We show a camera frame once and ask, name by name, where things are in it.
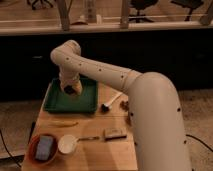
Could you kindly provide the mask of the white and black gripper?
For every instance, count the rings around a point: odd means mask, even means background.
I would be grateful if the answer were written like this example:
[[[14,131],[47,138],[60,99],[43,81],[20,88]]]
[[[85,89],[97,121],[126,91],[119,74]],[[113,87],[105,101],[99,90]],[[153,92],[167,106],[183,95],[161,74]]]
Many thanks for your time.
[[[68,95],[80,95],[82,93],[82,84],[80,78],[61,78],[60,88]]]

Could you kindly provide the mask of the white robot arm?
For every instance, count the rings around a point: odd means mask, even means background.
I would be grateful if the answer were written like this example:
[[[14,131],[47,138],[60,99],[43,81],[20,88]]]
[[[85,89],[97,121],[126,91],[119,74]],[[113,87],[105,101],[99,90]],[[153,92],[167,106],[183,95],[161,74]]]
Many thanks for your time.
[[[170,79],[85,58],[73,40],[54,48],[50,58],[63,85],[82,74],[128,96],[138,171],[192,171],[180,100]]]

